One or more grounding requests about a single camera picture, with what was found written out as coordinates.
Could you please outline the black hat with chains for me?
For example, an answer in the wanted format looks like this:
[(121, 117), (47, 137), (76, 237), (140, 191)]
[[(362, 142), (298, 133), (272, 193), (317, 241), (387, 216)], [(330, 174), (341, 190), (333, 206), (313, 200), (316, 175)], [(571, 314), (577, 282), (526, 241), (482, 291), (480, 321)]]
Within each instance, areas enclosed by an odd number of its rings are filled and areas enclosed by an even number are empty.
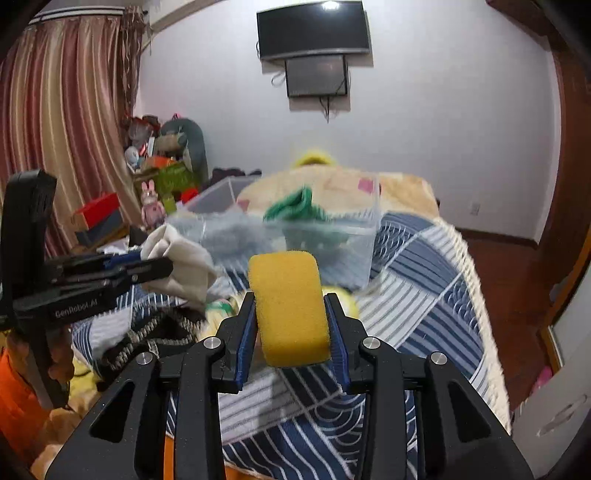
[(156, 358), (184, 353), (197, 343), (197, 334), (205, 326), (205, 316), (188, 307), (150, 307), (146, 314), (135, 317), (130, 329), (97, 361), (97, 372), (103, 380), (112, 380), (139, 353), (149, 352)]

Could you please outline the cream white sock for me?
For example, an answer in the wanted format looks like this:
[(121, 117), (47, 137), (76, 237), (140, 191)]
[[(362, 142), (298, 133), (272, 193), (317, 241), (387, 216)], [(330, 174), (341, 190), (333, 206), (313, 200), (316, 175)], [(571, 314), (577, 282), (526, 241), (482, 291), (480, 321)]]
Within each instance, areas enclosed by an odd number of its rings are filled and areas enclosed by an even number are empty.
[(144, 283), (145, 290), (177, 297), (193, 305), (205, 304), (207, 291), (218, 278), (211, 254), (169, 224), (159, 226), (147, 237), (141, 246), (140, 258), (168, 258), (172, 262), (170, 275)]

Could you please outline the yellow sponge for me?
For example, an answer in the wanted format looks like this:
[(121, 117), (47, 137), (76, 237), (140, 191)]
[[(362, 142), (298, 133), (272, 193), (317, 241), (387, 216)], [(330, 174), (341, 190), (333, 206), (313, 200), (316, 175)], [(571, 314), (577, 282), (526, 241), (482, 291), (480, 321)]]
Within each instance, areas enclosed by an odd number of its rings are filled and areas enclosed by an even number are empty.
[(329, 360), (329, 323), (314, 256), (306, 251), (252, 256), (249, 287), (267, 365), (291, 368)]

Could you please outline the clear plastic storage box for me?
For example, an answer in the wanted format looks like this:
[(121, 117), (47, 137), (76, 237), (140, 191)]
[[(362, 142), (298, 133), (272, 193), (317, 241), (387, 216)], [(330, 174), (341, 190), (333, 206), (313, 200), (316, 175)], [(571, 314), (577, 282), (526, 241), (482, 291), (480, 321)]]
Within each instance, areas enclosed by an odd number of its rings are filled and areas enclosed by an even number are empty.
[[(267, 220), (273, 204), (310, 192), (321, 219)], [(335, 169), (290, 171), (257, 179), (225, 179), (190, 200), (168, 219), (183, 237), (211, 254), (222, 279), (218, 291), (249, 287), (253, 255), (307, 251), (315, 257), (322, 284), (349, 291), (369, 283), (380, 223), (380, 186), (372, 174)]]

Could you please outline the green knitted cloth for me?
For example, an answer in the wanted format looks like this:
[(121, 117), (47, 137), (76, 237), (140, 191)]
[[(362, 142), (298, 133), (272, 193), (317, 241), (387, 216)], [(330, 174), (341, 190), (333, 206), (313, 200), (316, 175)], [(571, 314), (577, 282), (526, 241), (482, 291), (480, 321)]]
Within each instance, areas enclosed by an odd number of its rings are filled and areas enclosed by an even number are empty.
[(310, 186), (298, 188), (271, 205), (263, 222), (283, 227), (287, 251), (307, 251), (322, 261), (342, 257), (342, 247), (349, 239), (348, 234), (335, 229), (342, 216), (329, 214), (313, 196)]

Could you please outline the blue white patterned blanket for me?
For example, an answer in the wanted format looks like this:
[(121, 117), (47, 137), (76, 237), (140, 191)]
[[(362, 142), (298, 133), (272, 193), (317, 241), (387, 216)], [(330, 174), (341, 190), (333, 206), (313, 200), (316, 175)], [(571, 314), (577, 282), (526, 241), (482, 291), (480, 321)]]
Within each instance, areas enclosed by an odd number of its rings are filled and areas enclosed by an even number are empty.
[[(235, 317), (245, 296), (253, 293), (250, 287), (218, 291), (215, 284), (223, 276), (218, 269), (217, 273), (206, 299), (238, 295), (238, 303), (224, 311), (223, 321)], [(204, 305), (145, 290), (143, 284), (120, 296), (114, 309), (86, 318), (75, 328), (75, 347), (86, 359), (97, 363), (122, 339), (132, 320), (150, 307), (183, 306), (205, 316)], [(322, 280), (321, 285), (324, 303), (325, 295), (335, 294), (346, 316), (360, 320), (367, 335), (399, 353), (421, 358), (434, 352), (445, 354), (507, 431), (507, 392), (480, 284), (466, 243), (452, 226), (412, 214), (387, 214), (374, 241), (369, 283), (355, 291), (325, 285)], [(205, 319), (197, 343), (216, 335), (221, 323), (211, 327)], [(342, 390), (332, 370), (332, 356), (324, 363), (301, 367), (267, 365), (257, 321), (256, 326), (256, 344), (242, 390), (218, 396), (225, 475), (237, 471), (259, 479), (360, 479), (356, 472), (365, 395)], [(173, 462), (177, 396), (178, 389), (172, 387), (164, 463)], [(408, 468), (404, 479), (419, 479), (411, 392), (405, 394), (405, 407)]]

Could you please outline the red box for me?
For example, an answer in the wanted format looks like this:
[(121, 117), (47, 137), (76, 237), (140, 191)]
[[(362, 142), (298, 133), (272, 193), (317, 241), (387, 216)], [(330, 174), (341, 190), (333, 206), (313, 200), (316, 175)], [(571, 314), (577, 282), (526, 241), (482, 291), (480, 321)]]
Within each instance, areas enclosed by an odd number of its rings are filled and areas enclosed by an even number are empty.
[(76, 210), (71, 217), (75, 231), (88, 231), (119, 209), (116, 193), (105, 193)]

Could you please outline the pink rabbit toy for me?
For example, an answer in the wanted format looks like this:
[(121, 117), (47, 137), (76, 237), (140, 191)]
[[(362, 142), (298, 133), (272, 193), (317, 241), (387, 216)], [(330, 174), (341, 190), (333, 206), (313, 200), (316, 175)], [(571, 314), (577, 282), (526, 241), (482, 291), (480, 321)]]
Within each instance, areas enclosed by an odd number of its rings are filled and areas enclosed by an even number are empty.
[(164, 223), (166, 212), (159, 200), (153, 180), (141, 183), (141, 217), (147, 230), (153, 230)]

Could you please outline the red cloth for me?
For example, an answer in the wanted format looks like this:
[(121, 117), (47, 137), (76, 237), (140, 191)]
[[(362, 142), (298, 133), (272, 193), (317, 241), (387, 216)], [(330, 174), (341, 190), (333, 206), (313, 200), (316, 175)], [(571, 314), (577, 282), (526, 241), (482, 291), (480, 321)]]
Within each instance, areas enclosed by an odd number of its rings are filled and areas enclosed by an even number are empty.
[(197, 187), (188, 188), (181, 193), (180, 201), (181, 201), (181, 203), (186, 204), (194, 197), (197, 197), (198, 194), (199, 194), (199, 191), (198, 191)]

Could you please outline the beige fleece blanket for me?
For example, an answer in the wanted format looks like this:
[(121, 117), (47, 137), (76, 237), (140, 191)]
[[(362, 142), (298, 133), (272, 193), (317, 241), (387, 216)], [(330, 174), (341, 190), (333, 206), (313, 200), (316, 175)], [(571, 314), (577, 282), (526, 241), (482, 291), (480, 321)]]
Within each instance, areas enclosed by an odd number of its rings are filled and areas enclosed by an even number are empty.
[(432, 186), (421, 177), (329, 165), (304, 166), (263, 176), (246, 186), (236, 202), (243, 211), (260, 216), (304, 186), (311, 188), (312, 203), (329, 214), (377, 207), (381, 213), (411, 213), (427, 219), (440, 215)]

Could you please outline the dark purple garment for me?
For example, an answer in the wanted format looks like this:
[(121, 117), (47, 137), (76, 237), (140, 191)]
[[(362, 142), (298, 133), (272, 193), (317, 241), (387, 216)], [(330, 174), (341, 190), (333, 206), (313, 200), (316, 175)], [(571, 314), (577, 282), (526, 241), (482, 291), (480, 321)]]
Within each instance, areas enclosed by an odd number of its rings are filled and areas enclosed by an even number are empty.
[(225, 178), (246, 177), (246, 176), (262, 176), (263, 172), (259, 169), (252, 170), (249, 173), (238, 168), (214, 168), (211, 173), (211, 178), (208, 179), (207, 186), (210, 187), (221, 182)]

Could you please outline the green plush toy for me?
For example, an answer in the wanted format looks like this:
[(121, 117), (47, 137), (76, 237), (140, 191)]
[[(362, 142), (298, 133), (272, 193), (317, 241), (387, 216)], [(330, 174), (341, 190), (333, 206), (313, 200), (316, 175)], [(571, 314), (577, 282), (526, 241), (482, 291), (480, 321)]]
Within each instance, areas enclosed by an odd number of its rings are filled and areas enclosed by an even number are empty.
[(183, 162), (198, 185), (208, 179), (204, 133), (197, 123), (188, 118), (173, 118), (165, 122), (155, 138), (153, 153)]

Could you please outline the striped brown curtain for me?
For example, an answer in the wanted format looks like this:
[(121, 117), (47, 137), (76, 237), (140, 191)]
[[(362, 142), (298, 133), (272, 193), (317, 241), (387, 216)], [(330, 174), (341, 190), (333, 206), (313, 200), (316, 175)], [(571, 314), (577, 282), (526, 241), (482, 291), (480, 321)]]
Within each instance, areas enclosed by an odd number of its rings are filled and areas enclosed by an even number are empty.
[(124, 144), (144, 30), (138, 6), (49, 20), (26, 27), (1, 63), (1, 181), (36, 169), (56, 177), (49, 256), (70, 251), (72, 214), (104, 193), (139, 220)]

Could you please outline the yellow plush hoop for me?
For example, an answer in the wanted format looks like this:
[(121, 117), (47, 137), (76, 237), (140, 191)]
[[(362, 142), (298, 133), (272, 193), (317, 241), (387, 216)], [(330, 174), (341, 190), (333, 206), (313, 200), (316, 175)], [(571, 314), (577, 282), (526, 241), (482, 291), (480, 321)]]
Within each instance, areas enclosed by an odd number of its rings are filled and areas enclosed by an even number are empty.
[(300, 157), (294, 160), (293, 164), (291, 164), (291, 168), (297, 169), (308, 166), (335, 167), (338, 165), (339, 163), (335, 161), (335, 159), (332, 158), (332, 156), (329, 155), (329, 153), (318, 149), (311, 149), (305, 151), (303, 154), (301, 154)]

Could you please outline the small black wall monitor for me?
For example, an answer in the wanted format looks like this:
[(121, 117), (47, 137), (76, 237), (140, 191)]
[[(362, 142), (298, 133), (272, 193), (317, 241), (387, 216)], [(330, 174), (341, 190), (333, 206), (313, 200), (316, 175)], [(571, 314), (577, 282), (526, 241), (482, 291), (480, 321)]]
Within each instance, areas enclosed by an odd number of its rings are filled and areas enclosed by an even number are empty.
[(344, 55), (290, 58), (284, 66), (289, 98), (348, 95), (349, 73)]

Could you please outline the large black wall television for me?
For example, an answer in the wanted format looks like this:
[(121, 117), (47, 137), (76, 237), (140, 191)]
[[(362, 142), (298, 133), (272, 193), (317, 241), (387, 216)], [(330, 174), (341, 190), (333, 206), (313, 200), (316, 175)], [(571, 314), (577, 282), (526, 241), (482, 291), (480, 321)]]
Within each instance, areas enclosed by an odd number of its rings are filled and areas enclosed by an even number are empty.
[(324, 1), (256, 14), (259, 57), (287, 59), (324, 54), (366, 54), (370, 34), (361, 1)]

